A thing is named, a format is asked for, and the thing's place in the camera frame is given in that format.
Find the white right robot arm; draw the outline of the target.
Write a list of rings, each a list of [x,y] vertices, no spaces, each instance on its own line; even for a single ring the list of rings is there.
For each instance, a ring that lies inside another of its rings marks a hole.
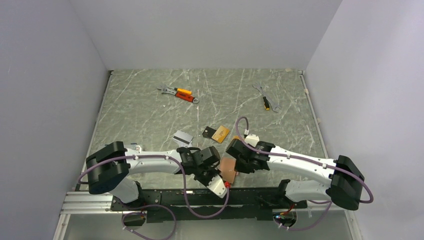
[[[259,141],[255,147],[233,139],[226,153],[235,158],[235,170],[286,171],[307,180],[282,180],[275,194],[276,203],[287,208],[293,202],[331,201],[345,210],[356,211],[361,200],[365,177],[347,156],[337,159],[317,158],[286,150],[270,142]]]

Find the brown leather card holder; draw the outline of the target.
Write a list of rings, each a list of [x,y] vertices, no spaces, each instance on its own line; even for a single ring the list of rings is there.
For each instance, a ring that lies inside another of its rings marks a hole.
[[[235,170],[235,166],[236,160],[232,157],[223,157],[218,166],[222,179],[230,184],[234,183],[235,178],[238,175],[238,172]]]

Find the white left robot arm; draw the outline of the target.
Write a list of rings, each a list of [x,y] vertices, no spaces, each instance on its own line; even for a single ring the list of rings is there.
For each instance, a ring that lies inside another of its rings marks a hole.
[[[91,195],[110,193],[129,209],[137,210],[144,203],[141,184],[129,176],[145,173],[192,175],[219,198],[228,190],[217,165],[220,155],[214,146],[204,149],[182,146],[169,151],[138,151],[126,148],[122,141],[114,141],[89,155],[86,170],[78,178],[86,184]]]

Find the silver magnetic stripe card stack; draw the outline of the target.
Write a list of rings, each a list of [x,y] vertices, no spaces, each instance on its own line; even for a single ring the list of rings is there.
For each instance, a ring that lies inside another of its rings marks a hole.
[[[179,147],[189,148],[193,146],[193,136],[181,130],[178,130],[176,133],[173,134],[172,140],[177,143]]]

